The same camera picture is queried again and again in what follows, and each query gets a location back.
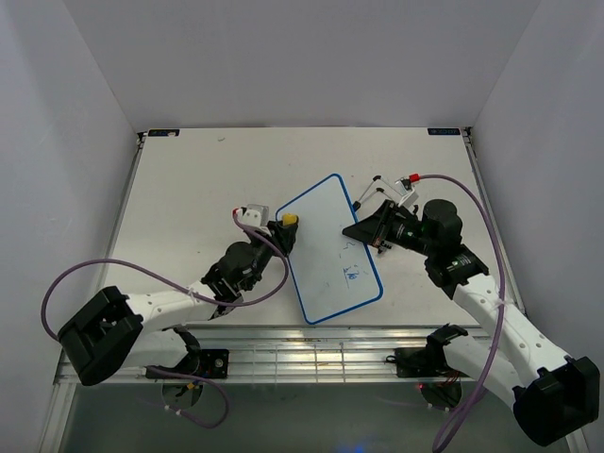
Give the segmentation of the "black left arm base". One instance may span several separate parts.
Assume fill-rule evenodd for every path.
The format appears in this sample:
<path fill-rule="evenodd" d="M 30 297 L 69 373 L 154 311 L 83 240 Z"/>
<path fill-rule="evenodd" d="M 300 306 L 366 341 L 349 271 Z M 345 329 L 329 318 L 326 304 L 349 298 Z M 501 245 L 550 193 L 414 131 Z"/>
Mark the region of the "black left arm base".
<path fill-rule="evenodd" d="M 149 379 L 165 378 L 164 372 L 192 375 L 209 379 L 224 379 L 228 375 L 228 349 L 199 349 L 190 352 L 174 367 L 156 365 L 160 373 L 146 369 L 145 377 Z"/>

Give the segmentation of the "yellow whiteboard eraser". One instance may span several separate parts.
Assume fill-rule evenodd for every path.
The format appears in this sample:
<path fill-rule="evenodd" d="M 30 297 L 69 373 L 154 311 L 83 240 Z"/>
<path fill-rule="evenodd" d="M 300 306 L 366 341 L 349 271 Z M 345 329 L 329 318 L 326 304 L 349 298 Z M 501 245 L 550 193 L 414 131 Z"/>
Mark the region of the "yellow whiteboard eraser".
<path fill-rule="evenodd" d="M 298 216 L 292 213 L 284 213 L 281 217 L 281 223 L 285 227 L 297 225 L 298 221 Z"/>

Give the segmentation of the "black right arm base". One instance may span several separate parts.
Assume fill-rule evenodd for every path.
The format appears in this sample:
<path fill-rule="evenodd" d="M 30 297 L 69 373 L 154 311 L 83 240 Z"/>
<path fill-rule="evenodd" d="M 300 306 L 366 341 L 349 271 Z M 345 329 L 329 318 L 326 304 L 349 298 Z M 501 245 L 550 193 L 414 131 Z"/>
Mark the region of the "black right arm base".
<path fill-rule="evenodd" d="M 443 378 L 452 369 L 431 358 L 425 348 L 398 347 L 385 360 L 395 367 L 398 378 Z"/>

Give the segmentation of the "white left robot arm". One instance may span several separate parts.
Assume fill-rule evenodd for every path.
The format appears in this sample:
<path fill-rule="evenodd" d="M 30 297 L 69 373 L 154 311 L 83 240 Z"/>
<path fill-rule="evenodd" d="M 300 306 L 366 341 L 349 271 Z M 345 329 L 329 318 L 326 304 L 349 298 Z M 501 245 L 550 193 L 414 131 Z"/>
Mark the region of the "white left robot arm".
<path fill-rule="evenodd" d="M 293 251 L 299 219 L 285 214 L 264 226 L 239 222 L 244 242 L 231 244 L 196 282 L 182 286 L 134 263 L 121 264 L 167 285 L 148 294 L 124 294 L 108 286 L 95 294 L 60 330 L 58 341 L 81 384 L 99 384 L 123 368 L 144 367 L 148 378 L 205 378 L 206 359 L 185 328 L 194 318 L 214 320 L 246 306 L 273 258 Z"/>

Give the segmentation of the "blue framed whiteboard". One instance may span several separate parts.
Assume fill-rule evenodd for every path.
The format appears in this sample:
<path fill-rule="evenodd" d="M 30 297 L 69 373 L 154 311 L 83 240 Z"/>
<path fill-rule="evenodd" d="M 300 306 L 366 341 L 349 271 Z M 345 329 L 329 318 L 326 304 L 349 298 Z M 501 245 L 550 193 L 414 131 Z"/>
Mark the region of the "blue framed whiteboard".
<path fill-rule="evenodd" d="M 307 324 L 318 325 L 383 296 L 368 246 L 343 234 L 357 216 L 340 175 L 323 178 L 285 203 L 276 218 L 285 214 L 298 217 L 288 261 Z"/>

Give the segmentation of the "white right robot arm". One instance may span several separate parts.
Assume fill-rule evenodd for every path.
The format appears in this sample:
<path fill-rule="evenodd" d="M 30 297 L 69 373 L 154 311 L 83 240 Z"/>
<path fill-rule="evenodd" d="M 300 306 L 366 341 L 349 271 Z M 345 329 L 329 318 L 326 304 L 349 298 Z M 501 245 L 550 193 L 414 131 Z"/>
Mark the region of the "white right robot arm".
<path fill-rule="evenodd" d="M 343 234 L 377 250 L 393 245 L 425 256 L 429 279 L 498 341 L 486 348 L 457 325 L 433 331 L 423 350 L 403 360 L 417 371 L 452 370 L 480 383 L 511 410 L 537 445 L 547 446 L 599 416 L 600 373 L 587 357 L 572 358 L 498 294 L 487 266 L 462 242 L 455 205 L 435 199 L 421 214 L 385 201 Z"/>

